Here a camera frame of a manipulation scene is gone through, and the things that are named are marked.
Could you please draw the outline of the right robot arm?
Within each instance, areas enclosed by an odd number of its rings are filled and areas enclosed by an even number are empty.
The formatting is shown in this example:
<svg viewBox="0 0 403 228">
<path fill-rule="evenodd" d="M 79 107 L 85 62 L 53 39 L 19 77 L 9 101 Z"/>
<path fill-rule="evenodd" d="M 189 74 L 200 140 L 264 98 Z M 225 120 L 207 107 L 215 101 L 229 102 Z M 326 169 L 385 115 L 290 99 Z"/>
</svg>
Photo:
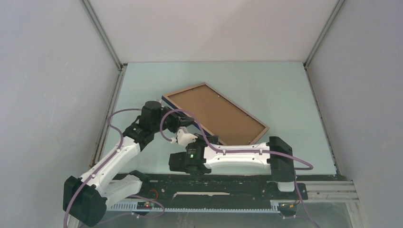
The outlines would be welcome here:
<svg viewBox="0 0 403 228">
<path fill-rule="evenodd" d="M 270 172 L 277 194 L 284 199 L 296 191 L 292 147 L 277 136 L 253 145 L 217 145 L 216 137 L 201 136 L 184 144 L 185 151 L 170 154 L 169 169 L 190 175 L 204 175 L 220 167 L 252 167 Z"/>
</svg>

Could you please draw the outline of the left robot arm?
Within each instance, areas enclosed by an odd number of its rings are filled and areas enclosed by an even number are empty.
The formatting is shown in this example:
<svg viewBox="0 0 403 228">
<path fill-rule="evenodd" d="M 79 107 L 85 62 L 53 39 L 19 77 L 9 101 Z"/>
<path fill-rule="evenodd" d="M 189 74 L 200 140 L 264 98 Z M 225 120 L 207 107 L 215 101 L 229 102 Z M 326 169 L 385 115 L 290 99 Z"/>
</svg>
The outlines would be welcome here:
<svg viewBox="0 0 403 228">
<path fill-rule="evenodd" d="M 117 144 L 95 166 L 64 182 L 63 227 L 79 223 L 93 227 L 101 221 L 109 206 L 131 195 L 148 196 L 150 184 L 142 180 L 140 174 L 129 174 L 115 183 L 111 181 L 125 164 L 152 142 L 156 133 L 164 130 L 177 133 L 194 122 L 194 118 L 184 111 L 162 106 L 158 101 L 147 101 L 139 111 L 124 131 L 112 125 L 113 116 L 109 116 L 109 127 L 119 134 Z"/>
</svg>

